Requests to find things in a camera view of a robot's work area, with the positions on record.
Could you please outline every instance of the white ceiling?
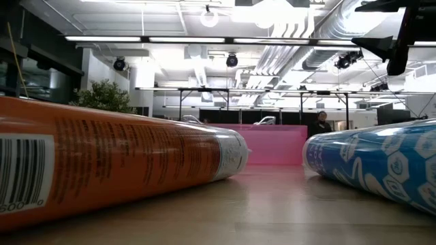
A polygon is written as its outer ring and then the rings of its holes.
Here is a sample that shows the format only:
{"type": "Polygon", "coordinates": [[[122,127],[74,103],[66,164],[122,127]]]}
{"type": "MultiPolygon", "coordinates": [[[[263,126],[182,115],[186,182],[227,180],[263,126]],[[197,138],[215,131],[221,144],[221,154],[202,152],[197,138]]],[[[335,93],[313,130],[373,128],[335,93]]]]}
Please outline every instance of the white ceiling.
{"type": "MultiPolygon", "coordinates": [[[[339,0],[325,0],[326,6],[315,12],[315,22],[320,21],[339,0]]],[[[219,22],[213,28],[205,27],[200,22],[203,7],[181,6],[182,18],[175,5],[155,4],[118,4],[90,3],[81,0],[23,0],[22,5],[66,35],[192,35],[192,36],[233,36],[233,37],[266,37],[271,29],[261,29],[253,23],[232,22],[229,15],[234,6],[233,0],[225,0],[220,7],[219,22]]],[[[393,14],[378,27],[367,34],[367,37],[397,36],[403,13],[393,14]]],[[[150,44],[109,44],[102,49],[141,49],[151,52],[157,64],[163,69],[158,72],[157,81],[186,80],[194,76],[190,60],[183,59],[185,45],[150,45],[150,44]]],[[[241,65],[256,65],[264,50],[263,46],[208,46],[209,50],[236,52],[241,65]]],[[[365,52],[368,64],[379,75],[386,73],[386,64],[379,58],[365,52]]],[[[436,60],[436,49],[419,49],[410,52],[411,64],[436,60]]],[[[315,84],[330,84],[331,87],[341,84],[362,84],[376,78],[364,61],[359,61],[352,68],[337,75],[327,63],[322,68],[325,72],[317,72],[311,79],[315,84]]],[[[225,66],[225,59],[205,62],[208,76],[227,76],[234,78],[236,69],[225,66]]]]}

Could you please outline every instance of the blue can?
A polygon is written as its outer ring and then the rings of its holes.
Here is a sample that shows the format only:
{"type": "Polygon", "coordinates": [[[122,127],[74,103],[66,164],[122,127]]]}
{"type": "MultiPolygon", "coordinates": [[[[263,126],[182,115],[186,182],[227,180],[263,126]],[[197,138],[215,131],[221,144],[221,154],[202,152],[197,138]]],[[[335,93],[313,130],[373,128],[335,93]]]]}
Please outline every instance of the blue can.
{"type": "Polygon", "coordinates": [[[436,215],[436,120],[315,135],[303,159],[322,176],[436,215]]]}

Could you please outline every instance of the orange can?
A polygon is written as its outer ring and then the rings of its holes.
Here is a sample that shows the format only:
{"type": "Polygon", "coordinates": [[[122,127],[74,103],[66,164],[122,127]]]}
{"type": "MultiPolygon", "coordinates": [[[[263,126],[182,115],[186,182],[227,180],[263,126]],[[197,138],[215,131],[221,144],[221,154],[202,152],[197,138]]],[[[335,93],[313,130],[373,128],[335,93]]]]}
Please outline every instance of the orange can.
{"type": "Polygon", "coordinates": [[[0,232],[230,177],[235,131],[0,97],[0,232]]]}

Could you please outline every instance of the ceiling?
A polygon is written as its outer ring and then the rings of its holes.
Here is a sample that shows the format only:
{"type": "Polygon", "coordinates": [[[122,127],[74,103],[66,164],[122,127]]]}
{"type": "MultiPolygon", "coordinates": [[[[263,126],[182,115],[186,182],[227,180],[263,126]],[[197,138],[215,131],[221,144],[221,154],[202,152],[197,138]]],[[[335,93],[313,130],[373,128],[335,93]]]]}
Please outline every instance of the ceiling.
{"type": "MultiPolygon", "coordinates": [[[[215,37],[269,37],[274,28],[262,29],[255,23],[234,22],[234,0],[213,0],[211,9],[218,13],[218,23],[205,27],[201,22],[203,5],[184,4],[120,4],[108,2],[83,2],[81,0],[23,0],[22,5],[30,12],[46,21],[65,35],[191,35],[215,37]]],[[[325,17],[339,0],[324,0],[325,6],[313,10],[316,24],[325,17]]],[[[403,12],[389,15],[381,24],[370,30],[365,37],[397,36],[403,12]]],[[[192,60],[184,59],[186,45],[169,44],[105,44],[101,50],[147,49],[159,69],[156,81],[159,85],[173,81],[186,81],[195,76],[192,60]]],[[[225,56],[216,56],[204,61],[204,70],[209,77],[235,78],[236,71],[248,66],[256,66],[264,53],[264,46],[207,46],[210,51],[235,52],[239,59],[237,68],[225,65],[225,56]]],[[[364,50],[365,61],[358,61],[349,69],[338,72],[334,60],[323,64],[311,75],[308,89],[347,89],[361,88],[362,84],[386,74],[386,64],[364,50]]],[[[423,61],[436,61],[436,49],[415,49],[409,54],[408,71],[413,71],[423,61]]],[[[391,78],[392,85],[401,86],[404,76],[391,78]]]]}

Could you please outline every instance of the pink box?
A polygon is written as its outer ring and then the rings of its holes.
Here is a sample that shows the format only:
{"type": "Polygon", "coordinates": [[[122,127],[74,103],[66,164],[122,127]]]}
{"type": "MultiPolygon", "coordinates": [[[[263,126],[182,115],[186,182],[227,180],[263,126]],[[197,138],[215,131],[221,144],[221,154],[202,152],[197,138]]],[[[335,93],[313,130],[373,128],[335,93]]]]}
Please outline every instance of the pink box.
{"type": "Polygon", "coordinates": [[[300,125],[232,125],[210,126],[233,129],[240,133],[252,153],[248,164],[302,165],[302,148],[307,126],[300,125]]]}

